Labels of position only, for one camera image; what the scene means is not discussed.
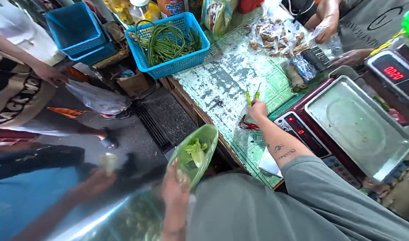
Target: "digital scale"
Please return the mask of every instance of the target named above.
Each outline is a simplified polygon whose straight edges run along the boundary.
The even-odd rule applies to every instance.
[[[355,83],[352,68],[332,75],[274,123],[355,188],[366,177],[382,182],[409,152],[409,135]]]
[[[408,37],[395,40],[387,49],[369,57],[366,66],[369,71],[363,75],[387,104],[400,112],[409,125],[409,43]]]

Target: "white paper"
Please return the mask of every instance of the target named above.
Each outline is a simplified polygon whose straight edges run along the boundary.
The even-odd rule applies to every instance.
[[[268,152],[268,149],[266,148],[264,151],[264,154],[261,157],[261,161],[258,164],[258,167],[275,175],[278,177],[283,178],[282,172],[280,171],[279,167],[277,166],[276,161],[273,159],[273,157],[270,155],[270,152]]]

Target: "red price display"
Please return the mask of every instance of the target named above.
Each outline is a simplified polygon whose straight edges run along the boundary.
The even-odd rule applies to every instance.
[[[384,69],[384,72],[389,75],[393,80],[400,80],[405,77],[405,75],[401,74],[398,69],[393,66]]]

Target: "drain grate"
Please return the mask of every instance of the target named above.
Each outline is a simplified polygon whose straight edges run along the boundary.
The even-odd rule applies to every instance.
[[[155,120],[149,108],[142,101],[135,101],[136,113],[142,124],[147,128],[148,132],[153,137],[155,143],[163,154],[167,153],[174,145],[170,142],[166,133],[163,131],[159,123]]]

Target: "gray t-shirt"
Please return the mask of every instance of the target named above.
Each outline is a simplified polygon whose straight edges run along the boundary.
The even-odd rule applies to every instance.
[[[289,195],[223,174],[200,183],[191,241],[409,241],[409,222],[345,182],[315,156],[282,168]]]
[[[377,48],[397,34],[409,0],[345,0],[350,11],[339,23],[339,35],[345,52]]]

